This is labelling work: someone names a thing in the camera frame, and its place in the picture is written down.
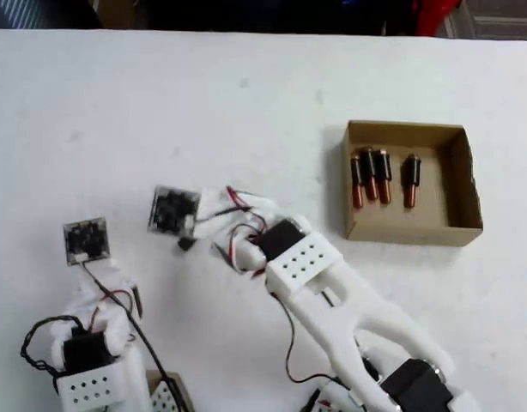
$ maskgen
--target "robotic arm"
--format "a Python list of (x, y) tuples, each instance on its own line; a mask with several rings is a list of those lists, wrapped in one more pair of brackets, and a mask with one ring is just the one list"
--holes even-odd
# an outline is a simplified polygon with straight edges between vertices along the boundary
[[(328, 355), (340, 385), (325, 386), (342, 410), (369, 412), (477, 412), (468, 393), (448, 385), (450, 356), (399, 307), (380, 297), (346, 264), (342, 254), (303, 217), (279, 220), (258, 239), (238, 240), (237, 259), (255, 270), (265, 262), (267, 288), (301, 322)], [(340, 304), (324, 310), (324, 290)], [(354, 338), (368, 330), (399, 344), (409, 358), (381, 379), (367, 371)], [(382, 354), (374, 351), (375, 365)]]

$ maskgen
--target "white table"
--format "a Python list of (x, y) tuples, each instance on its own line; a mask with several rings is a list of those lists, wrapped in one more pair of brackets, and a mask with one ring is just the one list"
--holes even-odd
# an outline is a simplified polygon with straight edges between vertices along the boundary
[[(349, 119), (463, 124), (484, 234), (463, 249), (342, 239)], [(146, 232), (156, 184), (232, 184), (307, 215), (452, 354), (484, 411), (527, 411), (527, 43), (0, 31), (0, 410), (59, 409), (19, 348), (76, 285), (62, 224), (100, 215), (198, 411), (295, 411), (316, 387), (286, 378), (288, 323), (263, 279)], [(301, 329), (292, 365), (328, 368)]]

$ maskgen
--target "brown cardboard box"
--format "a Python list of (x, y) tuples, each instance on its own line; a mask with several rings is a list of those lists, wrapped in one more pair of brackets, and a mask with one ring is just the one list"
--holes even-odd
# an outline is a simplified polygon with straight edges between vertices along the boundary
[[(391, 203), (353, 207), (350, 158), (362, 148), (385, 148), (391, 159)], [(468, 137), (462, 126), (350, 121), (344, 137), (347, 238), (414, 245), (463, 246), (483, 223)], [(405, 209), (401, 165), (421, 158), (416, 206)]]

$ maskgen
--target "wire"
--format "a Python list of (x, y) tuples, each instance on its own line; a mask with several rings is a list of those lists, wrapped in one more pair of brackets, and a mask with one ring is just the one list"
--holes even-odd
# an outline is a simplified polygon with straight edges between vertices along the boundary
[[(245, 202), (240, 196), (239, 193), (231, 186), (226, 186), (227, 193), (229, 194), (229, 197), (231, 198), (232, 202), (235, 203), (238, 207), (250, 207), (251, 206)], [(250, 213), (254, 215), (254, 217), (258, 218), (262, 222), (262, 230), (267, 230), (267, 221), (259, 215), (258, 213), (252, 212), (251, 210), (248, 210)]]
[(229, 252), (228, 252), (228, 256), (229, 256), (229, 260), (231, 261), (231, 265), (233, 266), (233, 268), (238, 271), (238, 272), (241, 272), (242, 270), (239, 269), (239, 267), (237, 266), (237, 262), (235, 262), (235, 247), (234, 247), (234, 238), (235, 238), (235, 234), (237, 232), (237, 230), (240, 228), (240, 227), (248, 227), (250, 229), (252, 229), (253, 231), (255, 231), (257, 233), (257, 235), (259, 236), (260, 234), (262, 234), (261, 231), (257, 230), (254, 226), (251, 226), (247, 223), (239, 223), (237, 226), (235, 226), (232, 230), (231, 230), (231, 235), (229, 236)]
[[(132, 295), (129, 294), (128, 291), (124, 289), (118, 289), (118, 290), (112, 290), (111, 293), (112, 294), (126, 294), (126, 296), (128, 296), (128, 300), (130, 301), (129, 312), (132, 313), (132, 311), (134, 310), (134, 298), (132, 298)], [(100, 302), (102, 302), (105, 299), (109, 299), (109, 296), (104, 296), (103, 298), (100, 299)], [(100, 309), (99, 307), (96, 306), (96, 308), (94, 309), (94, 313), (92, 313), (92, 317), (90, 318), (90, 325), (88, 327), (88, 332), (91, 332), (92, 329), (94, 328), (95, 317), (99, 312), (100, 312)]]
[(54, 388), (56, 388), (56, 391), (58, 391), (57, 386), (56, 386), (56, 380), (64, 376), (64, 373), (59, 372), (55, 367), (52, 367), (51, 365), (49, 365), (45, 360), (34, 360), (31, 357), (31, 355), (27, 352), (27, 348), (31, 344), (34, 334), (40, 327), (44, 326), (45, 324), (49, 324), (51, 322), (57, 322), (57, 321), (72, 321), (72, 322), (75, 322), (76, 326), (80, 330), (85, 330), (84, 326), (82, 325), (81, 320), (77, 318), (76, 316), (61, 315), (61, 316), (53, 316), (50, 318), (46, 318), (34, 324), (33, 328), (31, 328), (31, 330), (25, 335), (25, 339), (23, 340), (23, 344), (21, 345), (21, 351), (20, 351), (20, 356), (24, 358), (29, 365), (31, 365), (35, 369), (38, 369), (39, 371), (47, 371), (53, 377)]
[(206, 221), (214, 219), (215, 217), (228, 215), (233, 212), (248, 212), (250, 209), (252, 209), (252, 206), (234, 206), (232, 208), (227, 208), (224, 210), (220, 210), (219, 212), (215, 212), (212, 215), (204, 217), (202, 219), (197, 219), (195, 223), (204, 223)]
[(330, 300), (330, 296), (326, 294), (325, 291), (321, 292), (326, 302), (329, 304), (330, 307), (334, 307), (334, 303), (332, 303), (332, 300)]
[(142, 328), (140, 328), (139, 324), (137, 324), (136, 320), (132, 316), (130, 312), (126, 310), (126, 307), (123, 305), (123, 303), (115, 296), (108, 288), (106, 288), (103, 283), (101, 283), (97, 277), (94, 276), (94, 274), (86, 267), (86, 262), (81, 262), (81, 266), (84, 269), (84, 271), (92, 278), (92, 280), (95, 282), (96, 285), (98, 285), (98, 288), (100, 288), (101, 292), (103, 292), (109, 299), (111, 299), (113, 302), (115, 302), (117, 305), (121, 306), (126, 311), (126, 316), (128, 317), (128, 320), (130, 320), (130, 323), (134, 327), (134, 329), (137, 332), (137, 335), (140, 336), (143, 343), (147, 347), (147, 350), (151, 354), (151, 357), (153, 358), (153, 361), (155, 365), (157, 366), (157, 369), (159, 370), (159, 373), (161, 374), (162, 380), (167, 384), (168, 390), (172, 394), (174, 398), (174, 402), (178, 405), (179, 411), (185, 410), (187, 411), (187, 405), (185, 404), (185, 400), (181, 396), (181, 393), (178, 388), (178, 384), (174, 379), (170, 379), (167, 376), (166, 371), (164, 370), (164, 367), (161, 364), (161, 361), (159, 360), (159, 357), (157, 356), (157, 353), (155, 353), (153, 346), (151, 343), (149, 343), (149, 340), (145, 336), (145, 334), (142, 331)]
[(337, 382), (336, 379), (332, 378), (330, 375), (327, 375), (326, 373), (314, 373), (313, 375), (308, 376), (307, 378), (303, 378), (303, 379), (296, 379), (292, 376), (292, 373), (290, 373), (290, 366), (288, 365), (288, 363), (290, 362), (290, 355), (292, 354), (292, 347), (294, 346), (294, 338), (295, 338), (294, 321), (292, 320), (292, 316), (290, 316), (290, 313), (288, 312), (287, 307), (284, 306), (284, 303), (281, 302), (281, 300), (277, 297), (277, 295), (271, 294), (271, 296), (275, 298), (275, 300), (279, 302), (279, 304), (281, 305), (282, 310), (287, 315), (288, 322), (290, 323), (290, 330), (292, 331), (292, 338), (290, 339), (290, 345), (288, 346), (287, 358), (285, 359), (285, 362), (284, 362), (285, 368), (287, 370), (288, 378), (295, 384), (303, 384), (304, 382), (307, 382), (315, 378), (327, 378), (329, 380), (334, 380), (335, 382)]

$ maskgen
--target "floor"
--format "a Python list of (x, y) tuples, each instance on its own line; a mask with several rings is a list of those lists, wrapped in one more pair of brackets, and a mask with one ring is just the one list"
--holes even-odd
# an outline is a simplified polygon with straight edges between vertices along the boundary
[(527, 0), (463, 0), (439, 37), (527, 40)]

